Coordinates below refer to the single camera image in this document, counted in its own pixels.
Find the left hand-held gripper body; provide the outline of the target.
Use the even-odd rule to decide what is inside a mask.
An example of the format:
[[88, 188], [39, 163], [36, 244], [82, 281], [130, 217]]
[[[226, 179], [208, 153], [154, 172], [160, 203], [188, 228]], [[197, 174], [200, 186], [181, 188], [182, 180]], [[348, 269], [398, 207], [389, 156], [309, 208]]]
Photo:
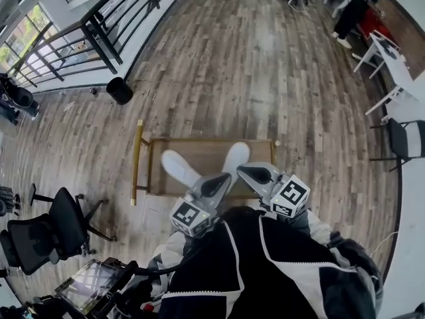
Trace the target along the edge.
[[170, 220], [172, 225], [190, 237], [200, 237], [213, 226], [219, 204], [217, 195], [208, 197], [194, 191], [178, 198], [173, 207]]

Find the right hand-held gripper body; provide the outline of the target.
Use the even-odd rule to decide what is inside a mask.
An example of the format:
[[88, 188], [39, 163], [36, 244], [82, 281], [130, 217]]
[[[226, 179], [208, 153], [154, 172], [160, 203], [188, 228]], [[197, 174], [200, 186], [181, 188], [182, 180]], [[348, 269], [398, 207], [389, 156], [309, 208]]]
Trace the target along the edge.
[[267, 211], [295, 217], [306, 204], [310, 188], [295, 175], [261, 173], [261, 207]]

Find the person's left forearm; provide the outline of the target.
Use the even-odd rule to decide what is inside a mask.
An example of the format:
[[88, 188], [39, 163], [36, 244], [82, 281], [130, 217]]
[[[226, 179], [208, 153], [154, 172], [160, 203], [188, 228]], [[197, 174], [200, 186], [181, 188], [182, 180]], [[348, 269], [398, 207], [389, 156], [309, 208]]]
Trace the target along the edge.
[[180, 231], [174, 232], [163, 244], [159, 245], [149, 262], [149, 267], [158, 270], [180, 264], [194, 245], [195, 239]]

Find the person's right forearm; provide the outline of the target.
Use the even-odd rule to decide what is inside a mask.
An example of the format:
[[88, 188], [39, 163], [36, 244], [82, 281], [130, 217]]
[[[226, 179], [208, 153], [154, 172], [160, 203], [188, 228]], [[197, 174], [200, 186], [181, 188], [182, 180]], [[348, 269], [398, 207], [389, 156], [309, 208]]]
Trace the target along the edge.
[[331, 227], [327, 223], [321, 221], [306, 207], [302, 207], [293, 218], [283, 215], [278, 215], [277, 218], [280, 222], [307, 235], [321, 245], [328, 245], [331, 242]]

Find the wooden three-tier cart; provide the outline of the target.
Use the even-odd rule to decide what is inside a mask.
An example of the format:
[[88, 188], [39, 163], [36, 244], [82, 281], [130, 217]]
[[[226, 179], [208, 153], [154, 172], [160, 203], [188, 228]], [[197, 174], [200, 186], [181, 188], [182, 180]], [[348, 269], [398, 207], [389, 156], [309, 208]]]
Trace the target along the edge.
[[169, 176], [161, 165], [161, 155], [174, 150], [201, 175], [220, 172], [230, 147], [237, 140], [220, 138], [143, 138], [143, 121], [138, 120], [132, 162], [130, 205], [137, 204], [137, 192], [164, 197], [180, 197], [186, 187]]

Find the person's black white jacket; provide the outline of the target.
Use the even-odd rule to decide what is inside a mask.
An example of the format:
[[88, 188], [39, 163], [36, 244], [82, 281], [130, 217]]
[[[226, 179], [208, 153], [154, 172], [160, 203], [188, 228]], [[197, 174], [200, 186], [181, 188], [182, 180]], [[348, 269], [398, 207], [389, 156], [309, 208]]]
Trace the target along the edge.
[[135, 276], [114, 319], [377, 319], [382, 275], [357, 242], [332, 230], [321, 245], [250, 207], [223, 216], [191, 263]]

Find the black tablet screen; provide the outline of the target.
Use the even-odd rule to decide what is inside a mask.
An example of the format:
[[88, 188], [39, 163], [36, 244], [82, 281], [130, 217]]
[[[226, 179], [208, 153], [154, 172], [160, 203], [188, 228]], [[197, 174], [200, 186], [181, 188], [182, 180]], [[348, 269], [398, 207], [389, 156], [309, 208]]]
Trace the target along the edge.
[[110, 319], [114, 295], [124, 289], [138, 267], [114, 258], [90, 260], [56, 289], [56, 295], [82, 319]]

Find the black folding chair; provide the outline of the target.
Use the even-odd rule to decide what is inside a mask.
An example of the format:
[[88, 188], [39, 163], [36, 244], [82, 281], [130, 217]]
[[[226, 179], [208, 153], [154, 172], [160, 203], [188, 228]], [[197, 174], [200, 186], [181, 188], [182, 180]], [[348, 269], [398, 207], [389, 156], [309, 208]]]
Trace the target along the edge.
[[[411, 124], [414, 124], [419, 132], [420, 153], [415, 156], [409, 154], [407, 127]], [[383, 127], [388, 130], [390, 150], [395, 157], [370, 158], [369, 161], [396, 161], [396, 165], [389, 170], [389, 172], [392, 172], [412, 160], [425, 158], [425, 120], [397, 122], [393, 118], [390, 118], [386, 125], [371, 126], [371, 129]]]

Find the black round bin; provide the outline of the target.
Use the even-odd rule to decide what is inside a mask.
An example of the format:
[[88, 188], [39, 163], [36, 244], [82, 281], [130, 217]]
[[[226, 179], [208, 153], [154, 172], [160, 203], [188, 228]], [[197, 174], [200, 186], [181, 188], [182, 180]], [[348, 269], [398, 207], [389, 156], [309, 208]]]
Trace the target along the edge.
[[133, 98], [133, 90], [121, 77], [115, 77], [109, 81], [106, 92], [121, 106], [127, 104]]

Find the white table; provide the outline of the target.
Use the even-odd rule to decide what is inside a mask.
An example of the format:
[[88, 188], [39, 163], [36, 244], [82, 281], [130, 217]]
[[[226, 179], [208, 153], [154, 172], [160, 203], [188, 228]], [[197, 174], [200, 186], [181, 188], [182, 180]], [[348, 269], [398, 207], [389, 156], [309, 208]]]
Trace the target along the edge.
[[[363, 56], [358, 56], [354, 53], [352, 54], [352, 57], [358, 60], [353, 73], [356, 73], [362, 64], [367, 64], [374, 68], [373, 73], [369, 76], [371, 79], [382, 67], [385, 66], [388, 69], [390, 77], [395, 83], [395, 87], [382, 97], [375, 105], [370, 107], [365, 112], [365, 115], [368, 116], [388, 101], [395, 101], [401, 104], [407, 96], [410, 99], [425, 104], [425, 71], [416, 79], [413, 79], [405, 61], [400, 59], [394, 60], [382, 53], [382, 49], [378, 44], [378, 39], [388, 40], [386, 37], [378, 37], [372, 33], [369, 39], [371, 40], [370, 46]], [[393, 42], [391, 43], [400, 51], [399, 46], [396, 46]]]

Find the black white patterned sheet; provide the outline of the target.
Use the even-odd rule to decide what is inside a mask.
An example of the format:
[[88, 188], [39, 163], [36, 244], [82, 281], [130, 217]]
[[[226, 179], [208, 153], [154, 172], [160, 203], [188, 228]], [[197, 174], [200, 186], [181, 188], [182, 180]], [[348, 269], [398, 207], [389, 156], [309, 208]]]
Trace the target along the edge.
[[390, 58], [396, 60], [400, 59], [402, 61], [405, 61], [406, 58], [403, 54], [400, 53], [400, 51], [388, 40], [386, 39], [378, 39], [378, 44], [382, 49], [382, 53], [386, 56], [389, 56]]

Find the red cloth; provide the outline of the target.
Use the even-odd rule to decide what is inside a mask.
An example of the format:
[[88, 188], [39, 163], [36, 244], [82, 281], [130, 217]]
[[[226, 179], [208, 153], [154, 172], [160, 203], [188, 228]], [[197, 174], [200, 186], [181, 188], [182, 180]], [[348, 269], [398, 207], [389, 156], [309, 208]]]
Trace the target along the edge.
[[363, 18], [358, 23], [358, 28], [365, 40], [369, 40], [370, 35], [374, 33], [378, 37], [386, 37], [388, 40], [398, 46], [398, 43], [391, 35], [389, 29], [386, 27], [383, 21], [375, 15], [372, 9], [366, 10]]

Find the black metal railing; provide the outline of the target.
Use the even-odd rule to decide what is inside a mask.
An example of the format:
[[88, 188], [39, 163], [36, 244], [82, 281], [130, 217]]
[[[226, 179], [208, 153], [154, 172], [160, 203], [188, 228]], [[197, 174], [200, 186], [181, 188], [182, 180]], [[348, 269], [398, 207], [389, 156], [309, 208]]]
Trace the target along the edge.
[[99, 0], [65, 28], [49, 22], [24, 52], [10, 49], [7, 75], [33, 93], [101, 86], [125, 76], [176, 0]]

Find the brown table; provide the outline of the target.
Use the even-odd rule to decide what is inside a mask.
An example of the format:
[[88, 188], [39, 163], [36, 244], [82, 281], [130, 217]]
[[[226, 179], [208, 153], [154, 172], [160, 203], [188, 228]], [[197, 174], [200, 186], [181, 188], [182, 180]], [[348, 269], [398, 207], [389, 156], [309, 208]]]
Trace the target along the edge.
[[[425, 0], [379, 0], [379, 7], [384, 12], [381, 19], [389, 29], [406, 58], [406, 65], [411, 76], [416, 79], [425, 71]], [[351, 35], [349, 40], [353, 52], [359, 56], [365, 53], [369, 40], [365, 40], [356, 26], [359, 37]]]

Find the large window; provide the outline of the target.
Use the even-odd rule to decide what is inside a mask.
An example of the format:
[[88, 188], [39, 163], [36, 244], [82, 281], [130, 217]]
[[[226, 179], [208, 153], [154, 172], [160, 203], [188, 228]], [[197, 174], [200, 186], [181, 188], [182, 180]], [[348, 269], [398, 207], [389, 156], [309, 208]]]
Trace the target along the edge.
[[17, 24], [0, 46], [0, 70], [8, 71], [33, 45], [47, 26], [41, 42], [57, 33], [45, 10], [37, 3]]

